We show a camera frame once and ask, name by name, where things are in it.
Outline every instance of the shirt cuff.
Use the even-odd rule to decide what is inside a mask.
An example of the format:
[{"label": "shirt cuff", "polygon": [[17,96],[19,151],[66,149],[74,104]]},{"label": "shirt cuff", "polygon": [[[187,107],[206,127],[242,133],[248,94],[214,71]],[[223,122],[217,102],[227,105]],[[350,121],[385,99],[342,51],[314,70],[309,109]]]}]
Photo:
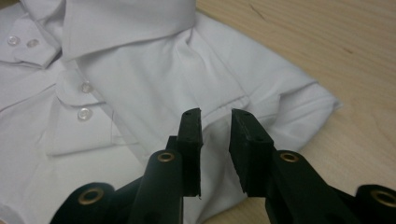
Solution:
[{"label": "shirt cuff", "polygon": [[0,62],[46,68],[59,53],[60,45],[26,13],[14,21],[0,39]]}]

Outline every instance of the brass grommet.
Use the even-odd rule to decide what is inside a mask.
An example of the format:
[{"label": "brass grommet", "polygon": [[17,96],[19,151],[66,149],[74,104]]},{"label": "brass grommet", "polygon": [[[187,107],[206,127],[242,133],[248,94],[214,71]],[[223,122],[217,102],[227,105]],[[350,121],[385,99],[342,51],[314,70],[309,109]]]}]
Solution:
[{"label": "brass grommet", "polygon": [[100,188],[87,189],[79,195],[78,202],[82,205],[96,203],[103,197],[104,194],[105,193]]},{"label": "brass grommet", "polygon": [[384,190],[373,189],[371,196],[379,203],[382,203],[388,207],[396,207],[396,196],[390,194]]},{"label": "brass grommet", "polygon": [[280,158],[282,158],[282,160],[284,161],[288,161],[288,162],[297,162],[299,160],[299,158],[289,152],[283,152],[280,154]]},{"label": "brass grommet", "polygon": [[175,155],[170,152],[164,152],[158,155],[157,159],[159,161],[168,162],[172,161],[175,158]]}]

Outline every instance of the wooden surface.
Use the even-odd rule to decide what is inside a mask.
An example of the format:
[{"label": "wooden surface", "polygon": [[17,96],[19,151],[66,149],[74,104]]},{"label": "wooden surface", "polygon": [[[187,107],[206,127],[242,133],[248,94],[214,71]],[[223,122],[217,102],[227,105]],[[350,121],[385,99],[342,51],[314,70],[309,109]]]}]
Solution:
[{"label": "wooden surface", "polygon": [[[1,0],[0,7],[15,0]],[[344,106],[302,150],[328,184],[396,189],[396,2],[197,0],[210,17],[302,67]],[[205,224],[269,223],[248,199]]]}]

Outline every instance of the white button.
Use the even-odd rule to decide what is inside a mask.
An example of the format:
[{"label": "white button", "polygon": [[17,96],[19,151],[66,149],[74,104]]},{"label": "white button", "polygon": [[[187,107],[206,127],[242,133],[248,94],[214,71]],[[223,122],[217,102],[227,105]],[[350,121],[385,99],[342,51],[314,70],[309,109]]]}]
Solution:
[{"label": "white button", "polygon": [[91,86],[89,82],[84,82],[81,85],[81,90],[82,92],[90,93],[91,91],[93,91],[93,86]]},{"label": "white button", "polygon": [[12,47],[17,46],[21,43],[21,40],[19,37],[15,36],[15,35],[11,35],[8,38],[8,44]]},{"label": "white button", "polygon": [[92,117],[92,111],[89,108],[82,108],[78,111],[78,119],[81,121],[89,120]]},{"label": "white button", "polygon": [[26,46],[30,49],[30,48],[34,48],[35,46],[39,45],[40,42],[37,39],[32,39],[29,40],[29,42],[27,42]]}]

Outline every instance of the white shirt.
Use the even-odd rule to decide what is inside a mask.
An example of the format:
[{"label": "white shirt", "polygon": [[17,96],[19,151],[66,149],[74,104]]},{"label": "white shirt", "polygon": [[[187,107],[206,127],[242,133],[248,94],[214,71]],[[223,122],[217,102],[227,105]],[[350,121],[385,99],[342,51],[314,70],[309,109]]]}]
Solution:
[{"label": "white shirt", "polygon": [[232,108],[253,113],[277,148],[298,150],[339,106],[299,68],[196,13],[192,0],[22,3],[0,11],[6,223],[49,223],[74,189],[135,180],[195,107],[202,197],[185,198],[184,222],[201,223],[246,198],[228,153]]}]

